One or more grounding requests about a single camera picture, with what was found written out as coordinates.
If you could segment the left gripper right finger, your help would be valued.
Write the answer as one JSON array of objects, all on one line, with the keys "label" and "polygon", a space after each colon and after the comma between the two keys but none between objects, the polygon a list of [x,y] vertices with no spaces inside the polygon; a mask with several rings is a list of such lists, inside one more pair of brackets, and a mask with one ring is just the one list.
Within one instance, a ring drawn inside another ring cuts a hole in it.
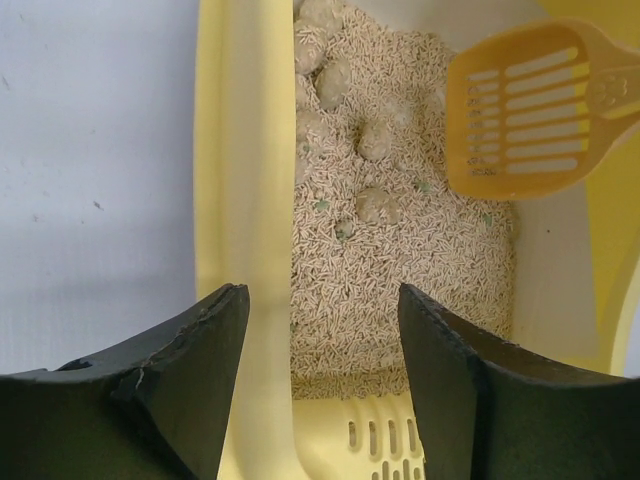
[{"label": "left gripper right finger", "polygon": [[635,479],[639,383],[535,354],[418,288],[398,323],[430,479]]}]

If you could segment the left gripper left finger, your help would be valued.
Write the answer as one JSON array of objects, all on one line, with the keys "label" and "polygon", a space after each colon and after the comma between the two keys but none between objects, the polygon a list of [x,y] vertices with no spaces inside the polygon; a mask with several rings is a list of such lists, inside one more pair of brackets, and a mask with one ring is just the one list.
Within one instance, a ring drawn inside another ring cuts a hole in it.
[{"label": "left gripper left finger", "polygon": [[5,479],[213,479],[249,317],[226,284],[56,370],[1,379]]}]

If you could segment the yellow litter box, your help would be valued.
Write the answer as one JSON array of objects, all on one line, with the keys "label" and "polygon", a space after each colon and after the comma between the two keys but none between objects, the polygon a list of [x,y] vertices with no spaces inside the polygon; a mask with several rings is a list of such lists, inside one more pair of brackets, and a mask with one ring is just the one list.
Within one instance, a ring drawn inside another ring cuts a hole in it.
[{"label": "yellow litter box", "polygon": [[[408,394],[291,395],[289,281],[295,107],[291,1],[204,1],[194,117],[199,296],[246,283],[251,313],[222,479],[420,479]],[[584,182],[520,204],[515,340],[622,374],[639,302],[639,139]]]}]

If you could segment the yellow litter scoop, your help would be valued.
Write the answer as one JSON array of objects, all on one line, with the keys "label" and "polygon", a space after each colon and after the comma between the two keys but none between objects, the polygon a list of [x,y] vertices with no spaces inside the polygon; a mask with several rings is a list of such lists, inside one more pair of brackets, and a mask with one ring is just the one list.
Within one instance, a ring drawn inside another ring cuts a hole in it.
[{"label": "yellow litter scoop", "polygon": [[588,176],[639,128],[639,52],[578,19],[491,36],[448,67],[446,173],[455,192],[537,198]]}]

